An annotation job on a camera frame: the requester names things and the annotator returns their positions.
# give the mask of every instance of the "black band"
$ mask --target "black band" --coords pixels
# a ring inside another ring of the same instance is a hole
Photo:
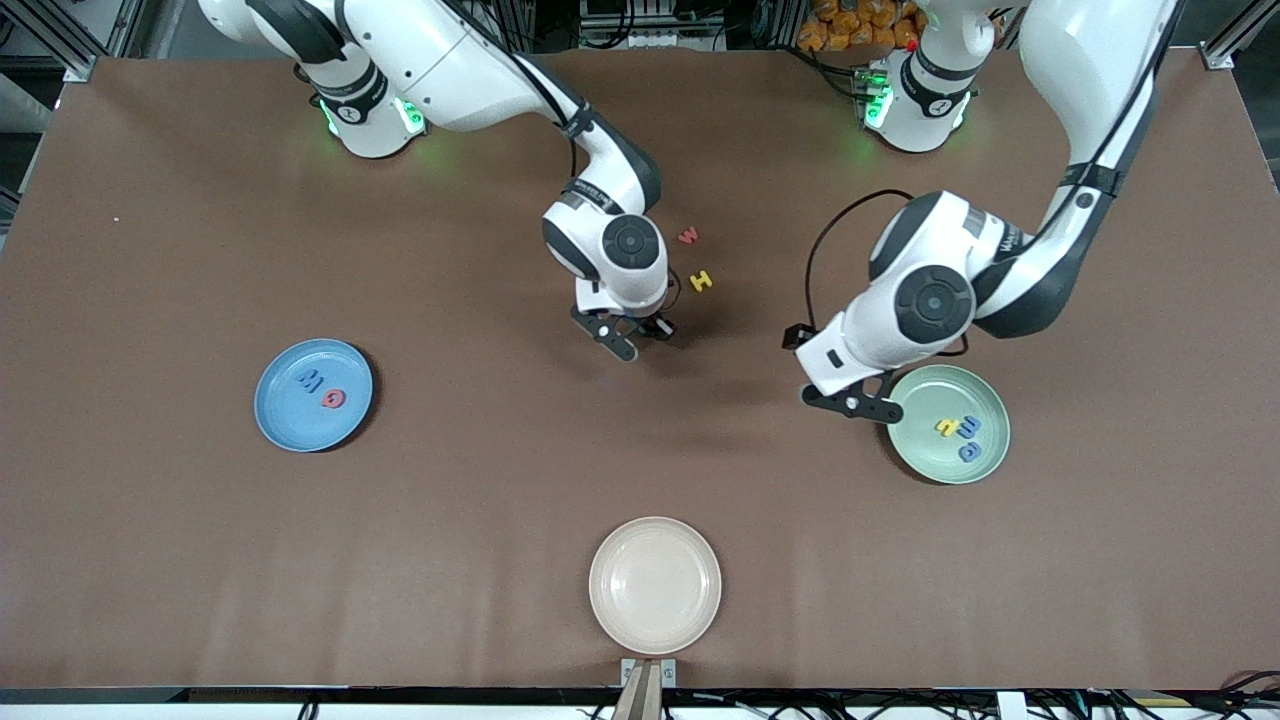
[[[938,65],[937,63],[934,63],[933,60],[929,60],[928,58],[924,56],[924,46],[923,45],[920,47],[915,49],[915,53],[911,54],[911,58],[915,58],[920,63],[920,69],[922,70],[929,73],[931,76],[933,76],[933,77],[936,77],[938,79],[947,79],[947,81],[952,81],[952,82],[959,82],[961,79],[969,79],[973,76],[978,74],[978,70],[982,69],[982,65],[978,65],[977,68],[970,68],[968,70],[950,70],[947,68],[943,68],[943,67]]]
[[[310,3],[302,0],[244,0],[289,45],[298,60],[319,65],[346,60],[342,33]]]
[[[575,137],[582,135],[584,132],[591,129],[595,124],[595,108],[591,108],[590,102],[582,102],[582,106],[573,113],[573,117],[564,123],[561,128],[561,135],[567,140],[573,140]]]
[[[564,186],[564,192],[572,192],[573,195],[582,197],[591,205],[604,210],[607,215],[622,214],[622,208],[620,208],[618,204],[609,197],[608,192],[604,192],[582,178],[573,178],[568,181],[568,184]]]
[[[325,97],[346,97],[348,95],[355,95],[356,92],[369,87],[374,77],[378,74],[378,68],[374,67],[372,60],[369,61],[369,67],[361,73],[360,78],[355,82],[349,82],[338,87],[329,87],[328,85],[320,85],[319,82],[311,81],[311,85],[320,91],[320,95]]]
[[[351,35],[351,26],[347,24],[347,0],[334,0],[333,19],[338,22],[338,31],[343,38],[356,42],[356,36]]]
[[[329,97],[324,92],[320,94],[321,97],[326,100],[325,106],[329,111],[348,126],[358,126],[369,119],[369,111],[378,106],[379,102],[387,97],[387,76],[378,73],[378,78],[374,81],[369,90],[361,92],[355,97],[348,97],[346,100]]]
[[[969,92],[969,85],[965,85],[955,92],[934,92],[928,87],[920,85],[915,76],[911,74],[911,63],[919,53],[908,56],[906,61],[902,63],[901,69],[901,82],[902,91],[906,96],[915,101],[920,106],[920,111],[931,118],[941,118],[951,111],[957,102],[964,100],[966,92]]]
[[[1066,167],[1066,173],[1062,174],[1062,181],[1057,186],[1079,184],[1100,190],[1115,197],[1120,195],[1120,188],[1124,187],[1124,178],[1125,174],[1120,170],[1103,168],[1092,163],[1076,163]]]

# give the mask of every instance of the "plate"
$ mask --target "plate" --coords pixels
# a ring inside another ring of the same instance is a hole
[[[671,655],[707,632],[719,609],[716,552],[671,518],[640,518],[604,538],[591,561],[591,610],[622,647]]]
[[[266,439],[316,452],[346,439],[369,413],[374,373],[340,340],[308,340],[285,350],[257,382],[253,416]]]
[[[916,473],[947,484],[978,482],[1000,466],[1009,454],[1009,413],[996,391],[978,375],[954,365],[925,365],[902,375],[888,398],[902,406],[902,420],[888,425],[893,448]],[[941,420],[964,423],[975,418],[980,427],[964,437],[945,437]],[[978,455],[970,446],[977,445]],[[961,454],[968,454],[966,462]]]

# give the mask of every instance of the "brown tabletop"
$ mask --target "brown tabletop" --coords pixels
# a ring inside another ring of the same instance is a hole
[[[723,570],[682,684],[1280,665],[1280,202],[1230,74],[1170,58],[1061,319],[959,359],[1009,407],[1007,461],[940,487],[800,405],[778,342],[814,236],[865,192],[1038,225],[1066,142],[1016,58],[920,156],[782,54],[549,63],[662,164],[672,264],[714,278],[632,365],[568,319],[538,229],[568,152],[540,118],[362,161],[287,63],[104,60],[68,88],[0,259],[0,684],[613,682],[630,653],[586,574],[643,515],[696,527]],[[823,322],[896,208],[824,246]],[[251,398],[310,337],[362,347],[381,402],[293,455]]]

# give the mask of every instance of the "green indicator light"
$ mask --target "green indicator light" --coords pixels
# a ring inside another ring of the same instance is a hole
[[[867,105],[867,124],[873,128],[879,128],[884,123],[884,115],[888,114],[888,106],[893,104],[893,88],[886,87],[884,94],[872,100]]]
[[[417,108],[412,102],[404,100],[396,100],[396,109],[399,110],[401,120],[404,122],[404,129],[411,135],[417,135],[426,128],[426,120],[422,119],[422,113],[417,111]]]

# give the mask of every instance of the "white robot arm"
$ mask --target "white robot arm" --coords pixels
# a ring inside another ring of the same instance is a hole
[[[667,247],[644,215],[662,193],[657,164],[532,59],[471,22],[457,0],[200,0],[232,40],[293,56],[330,128],[356,155],[381,158],[424,124],[481,129],[538,113],[590,155],[543,215],[543,240],[576,275],[571,314],[621,360],[632,332],[668,340]]]
[[[1146,135],[1155,74],[1178,6],[1180,0],[1030,4],[1023,19],[1023,65],[1070,143],[1070,164],[1041,231],[1024,233],[950,192],[908,202],[872,251],[867,291],[822,332],[813,334],[805,325],[788,331],[785,346],[796,351],[813,382],[803,393],[805,402],[897,421],[900,415],[867,414],[865,405],[876,404],[865,401],[878,397],[861,393],[861,380],[940,352],[970,324],[1011,338],[1039,332],[1057,318]],[[970,22],[989,26],[984,14],[974,15]],[[966,38],[984,38],[987,32],[952,29]],[[909,85],[915,65],[899,64],[890,86]],[[919,118],[897,119],[913,132],[924,127]],[[888,117],[884,124],[893,120]]]

